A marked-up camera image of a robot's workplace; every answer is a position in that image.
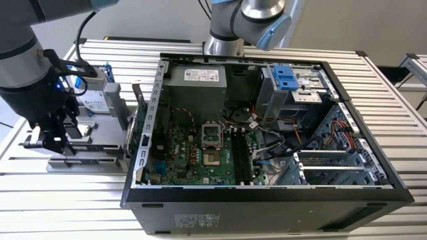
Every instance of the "power supply label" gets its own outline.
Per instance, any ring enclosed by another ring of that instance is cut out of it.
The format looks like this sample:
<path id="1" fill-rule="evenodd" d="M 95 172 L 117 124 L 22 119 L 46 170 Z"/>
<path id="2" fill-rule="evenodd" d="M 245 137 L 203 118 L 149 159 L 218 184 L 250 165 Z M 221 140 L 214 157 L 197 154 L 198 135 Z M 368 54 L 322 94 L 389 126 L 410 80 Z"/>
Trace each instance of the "power supply label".
<path id="1" fill-rule="evenodd" d="M 207 69 L 187 69 L 185 73 L 185 81 L 219 82 L 221 71 Z"/>
<path id="2" fill-rule="evenodd" d="M 175 224 L 178 228 L 217 228 L 221 217 L 221 214 L 175 214 Z"/>

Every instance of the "green circuit board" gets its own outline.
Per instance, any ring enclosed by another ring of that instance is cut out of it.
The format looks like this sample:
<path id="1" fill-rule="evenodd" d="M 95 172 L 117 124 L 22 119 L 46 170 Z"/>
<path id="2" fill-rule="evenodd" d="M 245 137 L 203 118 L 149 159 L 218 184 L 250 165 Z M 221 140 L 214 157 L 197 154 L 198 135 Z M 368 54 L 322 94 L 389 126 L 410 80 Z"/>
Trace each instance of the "green circuit board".
<path id="1" fill-rule="evenodd" d="M 166 161 L 166 174 L 162 185 L 235 185 L 235 166 L 231 133 L 225 131 L 221 150 L 202 149 L 202 129 L 190 137 L 190 130 L 173 129 L 170 154 Z M 249 156 L 257 143 L 254 132 L 247 132 Z M 255 185 L 265 185 L 265 173 L 254 180 Z"/>

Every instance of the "slotted aluminum surface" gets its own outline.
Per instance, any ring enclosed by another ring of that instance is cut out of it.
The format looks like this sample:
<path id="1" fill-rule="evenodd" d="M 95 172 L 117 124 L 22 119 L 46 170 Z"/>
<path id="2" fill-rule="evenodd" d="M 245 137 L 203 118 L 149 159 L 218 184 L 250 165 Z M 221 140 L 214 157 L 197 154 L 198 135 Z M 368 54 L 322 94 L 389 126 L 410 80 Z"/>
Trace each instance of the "slotted aluminum surface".
<path id="1" fill-rule="evenodd" d="M 137 104 L 131 82 L 139 81 L 150 99 L 159 53 L 201 54 L 201 44 L 89 40 L 82 56 L 106 62 L 122 83 L 122 97 Z M 67 55 L 75 58 L 74 48 Z M 369 58 L 353 51 L 246 48 L 250 58 L 328 61 L 364 115 L 377 141 L 401 174 L 416 203 L 352 233 L 306 235 L 221 235 L 209 239 L 427 239 L 427 131 L 426 123 L 378 73 Z M 18 143 L 27 123 L 22 119 L 0 146 L 0 239 L 149 238 L 131 211 L 119 207 L 123 174 L 47 173 L 47 156 Z"/>

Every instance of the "white wall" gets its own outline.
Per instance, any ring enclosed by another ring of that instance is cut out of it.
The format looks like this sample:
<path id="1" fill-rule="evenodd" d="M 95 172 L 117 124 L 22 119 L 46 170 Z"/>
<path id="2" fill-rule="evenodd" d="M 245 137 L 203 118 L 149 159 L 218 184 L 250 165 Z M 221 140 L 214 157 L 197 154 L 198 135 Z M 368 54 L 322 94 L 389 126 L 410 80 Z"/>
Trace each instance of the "white wall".
<path id="1" fill-rule="evenodd" d="M 33 27 L 46 49 L 66 55 L 89 13 Z M 183 39 L 202 43 L 210 37 L 210 20 L 198 0 L 121 0 L 89 22 L 82 37 L 105 36 Z"/>
<path id="2" fill-rule="evenodd" d="M 308 0 L 292 48 L 364 50 L 378 65 L 427 53 L 427 0 Z"/>

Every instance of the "sticker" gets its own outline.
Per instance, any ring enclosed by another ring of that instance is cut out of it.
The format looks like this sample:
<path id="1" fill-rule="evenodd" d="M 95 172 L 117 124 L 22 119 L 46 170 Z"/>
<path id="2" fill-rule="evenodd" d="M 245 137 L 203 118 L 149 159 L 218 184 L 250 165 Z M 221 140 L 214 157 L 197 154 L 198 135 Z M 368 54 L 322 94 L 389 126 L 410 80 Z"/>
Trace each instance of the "sticker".
<path id="1" fill-rule="evenodd" d="M 302 85 L 310 85 L 310 81 L 306 80 L 306 79 L 300 79 L 300 80 L 298 80 L 298 83 L 300 83 L 301 86 L 302 86 Z"/>
<path id="2" fill-rule="evenodd" d="M 175 224 L 178 228 L 218 228 L 221 224 L 221 214 L 175 214 Z"/>
<path id="3" fill-rule="evenodd" d="M 254 129 L 259 126 L 259 123 L 255 121 L 249 126 L 251 127 L 251 129 Z"/>
<path id="4" fill-rule="evenodd" d="M 185 81 L 219 82 L 221 71 L 207 69 L 187 69 L 185 72 Z"/>
<path id="5" fill-rule="evenodd" d="M 87 109 L 94 113 L 110 113 L 106 97 L 102 91 L 87 90 L 81 96 L 81 100 Z"/>

